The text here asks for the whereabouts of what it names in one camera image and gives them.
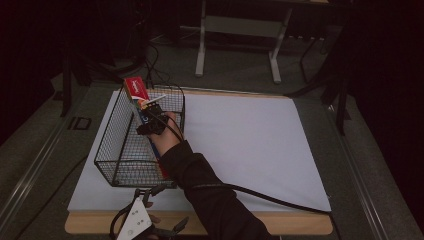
wire basket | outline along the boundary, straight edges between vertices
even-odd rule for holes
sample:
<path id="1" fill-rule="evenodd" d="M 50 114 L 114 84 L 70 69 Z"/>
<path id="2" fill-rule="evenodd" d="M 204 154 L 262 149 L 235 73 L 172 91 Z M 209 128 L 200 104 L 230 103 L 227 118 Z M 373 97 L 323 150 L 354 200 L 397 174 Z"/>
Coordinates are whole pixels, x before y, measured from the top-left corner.
<path id="1" fill-rule="evenodd" d="M 174 112 L 184 131 L 185 98 L 180 87 L 157 84 L 148 89 L 151 99 L 166 94 L 159 102 L 164 112 Z M 148 188 L 176 184 L 160 168 L 146 136 L 137 134 L 132 103 L 121 88 L 103 134 L 94 164 L 113 187 Z"/>

black jacket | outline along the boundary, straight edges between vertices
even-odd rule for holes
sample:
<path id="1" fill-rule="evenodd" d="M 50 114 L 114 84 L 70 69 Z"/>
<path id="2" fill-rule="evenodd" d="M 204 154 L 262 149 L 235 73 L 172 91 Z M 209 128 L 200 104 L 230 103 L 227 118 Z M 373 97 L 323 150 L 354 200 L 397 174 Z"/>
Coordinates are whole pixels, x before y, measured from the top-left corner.
<path id="1" fill-rule="evenodd" d="M 161 164 L 184 189 L 186 198 L 212 239 L 271 239 L 265 225 L 237 199 L 233 190 L 190 188 L 222 181 L 202 154 L 193 153 L 187 141 L 166 152 Z"/>

metal stand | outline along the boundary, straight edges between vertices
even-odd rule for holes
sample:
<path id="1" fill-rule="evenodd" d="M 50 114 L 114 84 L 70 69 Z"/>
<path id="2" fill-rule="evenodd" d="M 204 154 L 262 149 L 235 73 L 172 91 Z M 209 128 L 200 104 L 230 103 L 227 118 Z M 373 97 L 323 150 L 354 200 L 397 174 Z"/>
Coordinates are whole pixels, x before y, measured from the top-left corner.
<path id="1" fill-rule="evenodd" d="M 208 32 L 220 32 L 229 34 L 240 34 L 260 37 L 276 38 L 276 44 L 269 52 L 272 77 L 274 83 L 281 83 L 281 76 L 278 70 L 277 55 L 284 39 L 292 9 L 288 9 L 283 22 L 260 21 L 241 18 L 229 18 L 221 16 L 206 15 L 206 0 L 202 1 L 202 18 L 200 26 L 200 47 L 197 55 L 196 73 L 197 77 L 203 76 L 205 63 L 205 34 Z"/>

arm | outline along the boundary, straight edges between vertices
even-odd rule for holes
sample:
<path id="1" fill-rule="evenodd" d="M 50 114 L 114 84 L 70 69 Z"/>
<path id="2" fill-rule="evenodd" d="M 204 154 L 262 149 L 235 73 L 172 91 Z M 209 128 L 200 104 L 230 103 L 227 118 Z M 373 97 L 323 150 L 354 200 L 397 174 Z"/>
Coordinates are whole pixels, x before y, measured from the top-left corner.
<path id="1" fill-rule="evenodd" d="M 170 120 L 168 124 L 176 128 Z M 161 165 L 184 189 L 187 200 L 212 239 L 270 239 L 265 225 L 237 199 L 230 189 L 199 189 L 190 187 L 205 183 L 222 183 L 200 153 L 193 153 L 187 141 L 179 143 L 165 129 L 151 135 L 161 157 Z"/>

white table leg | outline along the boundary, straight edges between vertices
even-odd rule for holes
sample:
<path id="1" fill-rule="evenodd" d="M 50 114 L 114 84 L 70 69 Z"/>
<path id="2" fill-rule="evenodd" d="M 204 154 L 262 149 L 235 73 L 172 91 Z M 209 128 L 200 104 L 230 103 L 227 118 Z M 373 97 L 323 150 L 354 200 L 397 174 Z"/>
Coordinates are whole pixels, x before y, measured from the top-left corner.
<path id="1" fill-rule="evenodd" d="M 280 30 L 280 33 L 278 34 L 277 43 L 274 47 L 274 50 L 269 52 L 269 62 L 271 64 L 272 78 L 275 84 L 281 83 L 281 75 L 278 69 L 277 55 L 278 55 L 278 52 L 280 51 L 281 43 L 283 42 L 284 34 L 289 24 L 291 13 L 292 13 L 292 9 L 290 8 L 289 10 L 287 10 L 286 17 L 284 19 L 284 24 L 281 26 L 281 30 Z"/>
<path id="2" fill-rule="evenodd" d="M 202 1 L 202 18 L 200 21 L 200 47 L 197 54 L 196 77 L 203 76 L 203 67 L 205 65 L 205 18 L 206 18 L 206 0 Z"/>

